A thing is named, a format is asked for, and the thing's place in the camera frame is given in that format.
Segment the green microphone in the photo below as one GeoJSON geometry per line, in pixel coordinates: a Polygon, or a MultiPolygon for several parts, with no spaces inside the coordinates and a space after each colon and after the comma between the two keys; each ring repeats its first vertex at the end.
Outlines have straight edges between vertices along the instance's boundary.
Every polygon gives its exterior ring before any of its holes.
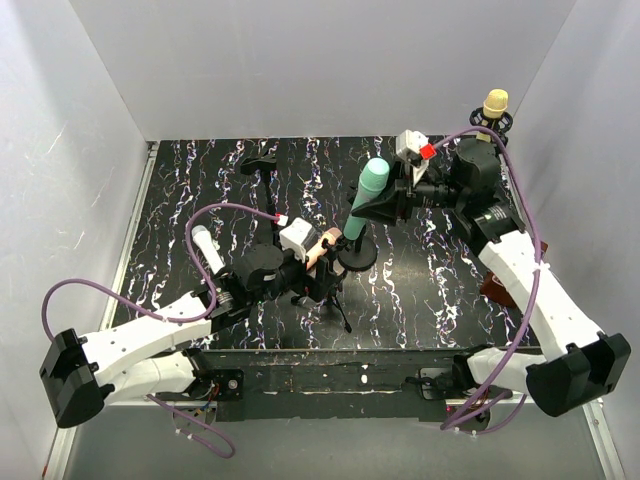
{"type": "Polygon", "coordinates": [[[365,164],[358,179],[356,196],[352,203],[351,212],[343,229],[343,235],[347,240],[355,241],[366,224],[366,219],[355,216],[353,211],[380,195],[386,186],[389,172],[389,163],[383,158],[374,157],[365,164]]]}

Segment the small black tripod stand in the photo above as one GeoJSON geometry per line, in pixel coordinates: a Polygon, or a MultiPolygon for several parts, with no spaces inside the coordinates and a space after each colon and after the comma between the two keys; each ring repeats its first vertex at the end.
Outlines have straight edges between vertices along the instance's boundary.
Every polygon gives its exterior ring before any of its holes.
{"type": "Polygon", "coordinates": [[[304,298],[309,298],[316,304],[326,301],[330,307],[335,306],[339,310],[345,331],[351,333],[352,326],[337,299],[337,293],[342,291],[347,275],[346,270],[337,272],[334,268],[338,253],[344,248],[341,237],[342,232],[338,228],[330,228],[306,252],[306,274],[301,283],[293,289],[296,295],[290,302],[298,306],[304,298]]]}

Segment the pink microphone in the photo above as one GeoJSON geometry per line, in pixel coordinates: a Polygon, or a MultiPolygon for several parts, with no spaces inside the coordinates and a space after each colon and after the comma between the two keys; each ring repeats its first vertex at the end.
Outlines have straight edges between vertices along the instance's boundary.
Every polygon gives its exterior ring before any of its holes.
{"type": "Polygon", "coordinates": [[[339,228],[332,227],[319,237],[316,243],[306,251],[306,270],[310,271],[312,267],[317,263],[318,259],[325,255],[330,246],[334,246],[337,240],[342,235],[339,228]]]}

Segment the black tripod shock-mount stand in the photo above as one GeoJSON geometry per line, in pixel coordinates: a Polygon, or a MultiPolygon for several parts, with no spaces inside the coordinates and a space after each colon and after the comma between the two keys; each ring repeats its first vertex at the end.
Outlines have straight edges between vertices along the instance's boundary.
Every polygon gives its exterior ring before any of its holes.
{"type": "Polygon", "coordinates": [[[488,107],[478,107],[469,116],[472,126],[480,126],[492,130],[507,146],[509,138],[508,132],[513,126],[513,117],[505,110],[494,110],[488,107]]]}

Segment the yellow microphone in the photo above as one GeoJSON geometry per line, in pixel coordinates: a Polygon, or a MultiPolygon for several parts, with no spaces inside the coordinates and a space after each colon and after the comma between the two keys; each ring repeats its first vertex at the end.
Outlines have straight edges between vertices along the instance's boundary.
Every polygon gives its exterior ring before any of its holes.
{"type": "Polygon", "coordinates": [[[492,89],[483,105],[474,112],[476,124],[494,131],[504,145],[508,143],[507,133],[513,126],[513,117],[507,111],[509,94],[504,89],[492,89]]]}

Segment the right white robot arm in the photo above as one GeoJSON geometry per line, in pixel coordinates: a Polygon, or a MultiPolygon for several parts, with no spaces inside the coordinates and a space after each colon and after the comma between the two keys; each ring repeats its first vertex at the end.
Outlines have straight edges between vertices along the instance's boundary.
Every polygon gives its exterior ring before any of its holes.
{"type": "Polygon", "coordinates": [[[531,397],[558,417],[615,389],[631,354],[621,334],[606,334],[571,299],[543,260],[542,244],[499,195],[501,142],[475,137],[456,145],[449,174],[430,179],[435,146],[418,132],[396,139],[396,160],[372,158],[362,169],[347,235],[367,220],[394,225],[413,208],[447,209],[459,238],[494,274],[521,310],[522,327],[532,328],[541,352],[521,354],[473,347],[455,356],[450,379],[458,391],[476,395],[495,386],[531,397]]]}

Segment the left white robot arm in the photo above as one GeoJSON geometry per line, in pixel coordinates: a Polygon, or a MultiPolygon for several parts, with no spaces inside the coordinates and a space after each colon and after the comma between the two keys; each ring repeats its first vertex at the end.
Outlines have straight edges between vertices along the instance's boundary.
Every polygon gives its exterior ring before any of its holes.
{"type": "Polygon", "coordinates": [[[259,244],[230,266],[213,242],[196,244],[211,285],[120,326],[51,335],[39,376],[58,427],[79,426],[112,403],[148,394],[237,399],[228,385],[232,377],[205,366],[185,343],[229,328],[259,303],[288,292],[297,301],[333,299],[346,276],[325,240],[312,247],[259,244]]]}

